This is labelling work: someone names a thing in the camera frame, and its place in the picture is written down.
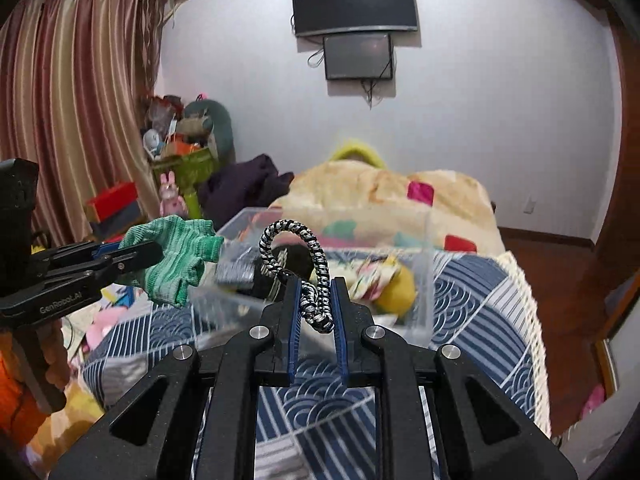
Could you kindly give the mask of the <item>person's left hand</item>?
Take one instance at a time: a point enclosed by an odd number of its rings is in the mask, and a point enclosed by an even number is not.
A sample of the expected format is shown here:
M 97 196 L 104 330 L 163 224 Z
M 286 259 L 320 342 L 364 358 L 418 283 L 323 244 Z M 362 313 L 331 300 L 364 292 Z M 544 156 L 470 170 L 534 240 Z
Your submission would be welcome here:
M 46 379 L 49 384 L 63 391 L 70 381 L 70 367 L 67 362 L 67 350 L 64 346 L 62 321 L 55 320 L 49 325 L 50 333 L 40 342 L 47 362 Z

